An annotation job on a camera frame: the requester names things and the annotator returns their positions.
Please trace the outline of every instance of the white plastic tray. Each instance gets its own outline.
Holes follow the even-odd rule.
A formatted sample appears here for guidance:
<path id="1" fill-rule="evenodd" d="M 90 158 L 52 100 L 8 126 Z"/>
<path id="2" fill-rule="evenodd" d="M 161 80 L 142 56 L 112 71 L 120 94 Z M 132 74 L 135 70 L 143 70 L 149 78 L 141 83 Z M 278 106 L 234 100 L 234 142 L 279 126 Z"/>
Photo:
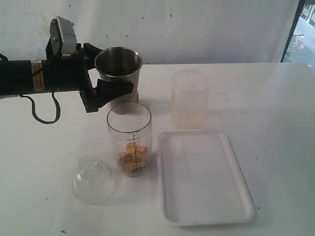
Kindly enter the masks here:
<path id="1" fill-rule="evenodd" d="M 159 135 L 162 216 L 172 226 L 245 223 L 254 207 L 226 134 L 207 131 Z"/>

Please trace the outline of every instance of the tray rim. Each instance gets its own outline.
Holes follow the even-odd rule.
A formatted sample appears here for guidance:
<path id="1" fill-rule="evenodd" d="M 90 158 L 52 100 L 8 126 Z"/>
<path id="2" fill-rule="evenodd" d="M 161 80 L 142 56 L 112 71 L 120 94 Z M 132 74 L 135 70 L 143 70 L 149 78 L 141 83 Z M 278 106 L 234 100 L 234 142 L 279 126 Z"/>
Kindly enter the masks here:
<path id="1" fill-rule="evenodd" d="M 161 141 L 162 139 L 166 136 L 166 135 L 170 135 L 170 134 L 180 134 L 180 133 L 191 133 L 191 134 L 207 134 L 207 135 L 223 135 L 225 136 L 225 138 L 228 141 L 228 145 L 229 148 L 231 150 L 231 153 L 233 154 L 234 160 L 235 160 L 235 165 L 236 168 L 240 174 L 240 179 L 241 182 L 244 186 L 245 189 L 245 194 L 246 197 L 249 200 L 249 204 L 250 204 L 250 213 L 248 214 L 247 217 L 242 218 L 240 220 L 235 220 L 235 221 L 180 221 L 180 222 L 174 222 L 172 220 L 170 220 L 167 215 L 166 215 L 166 202 L 165 202 L 165 190 L 164 190 L 164 186 L 163 183 L 165 182 L 164 179 L 164 165 L 163 165 L 163 158 L 162 158 L 162 147 L 161 147 Z M 158 148 L 158 155 L 157 155 L 157 168 L 158 168 L 158 191 L 159 191 L 159 197 L 160 197 L 160 210 L 161 210 L 161 214 L 162 214 L 162 218 L 170 225 L 170 226 L 174 226 L 174 227 L 185 227 L 185 226 L 198 226 L 198 225 L 227 225 L 227 224 L 244 224 L 244 223 L 248 223 L 250 222 L 254 216 L 255 216 L 255 207 L 253 204 L 253 200 L 252 200 L 252 196 L 248 190 L 248 186 L 246 184 L 243 172 L 240 168 L 239 162 L 236 158 L 232 143 L 228 137 L 227 134 L 221 132 L 221 131 L 217 131 L 217 130 L 212 130 L 212 129 L 190 129 L 190 130 L 179 130 L 179 131 L 166 131 L 163 133 L 160 133 L 158 135 L 158 144 L 157 144 L 157 148 Z"/>

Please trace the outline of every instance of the metal cup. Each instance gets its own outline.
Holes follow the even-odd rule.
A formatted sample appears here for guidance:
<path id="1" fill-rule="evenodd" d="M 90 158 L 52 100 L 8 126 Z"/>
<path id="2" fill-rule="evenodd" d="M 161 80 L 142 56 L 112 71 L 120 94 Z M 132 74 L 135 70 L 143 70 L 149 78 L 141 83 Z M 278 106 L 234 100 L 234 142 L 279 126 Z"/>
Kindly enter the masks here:
<path id="1" fill-rule="evenodd" d="M 95 57 L 94 63 L 101 80 L 133 83 L 132 93 L 110 101 L 108 103 L 110 109 L 121 103 L 136 102 L 142 58 L 135 50 L 124 47 L 108 48 Z"/>

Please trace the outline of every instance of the outdoor view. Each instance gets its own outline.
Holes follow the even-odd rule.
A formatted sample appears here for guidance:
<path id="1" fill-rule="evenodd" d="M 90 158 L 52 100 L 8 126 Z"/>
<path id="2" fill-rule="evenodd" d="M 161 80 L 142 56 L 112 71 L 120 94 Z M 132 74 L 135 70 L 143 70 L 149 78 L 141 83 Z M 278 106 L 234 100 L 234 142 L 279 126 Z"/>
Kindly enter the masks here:
<path id="1" fill-rule="evenodd" d="M 315 5 L 305 5 L 284 62 L 306 62 L 315 71 Z"/>

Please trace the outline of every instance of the white table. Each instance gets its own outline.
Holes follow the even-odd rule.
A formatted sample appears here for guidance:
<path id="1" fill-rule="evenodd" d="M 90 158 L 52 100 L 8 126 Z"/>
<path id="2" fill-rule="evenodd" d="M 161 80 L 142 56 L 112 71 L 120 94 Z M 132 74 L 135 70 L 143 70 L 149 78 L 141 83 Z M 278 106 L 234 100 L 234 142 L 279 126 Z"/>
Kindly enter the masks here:
<path id="1" fill-rule="evenodd" d="M 157 136 L 175 129 L 170 78 L 184 68 L 209 76 L 207 126 L 231 139 L 256 206 L 251 223 L 173 228 L 160 215 Z M 153 162 L 144 176 L 118 175 L 115 193 L 98 206 L 74 198 L 71 178 L 87 154 L 116 168 L 108 108 L 86 114 L 78 92 L 57 93 L 61 119 L 43 125 L 27 99 L 0 100 L 0 235 L 314 235 L 315 74 L 306 64 L 144 65 L 140 74 L 140 102 L 153 114 Z M 50 95 L 33 98 L 39 117 L 55 117 Z"/>

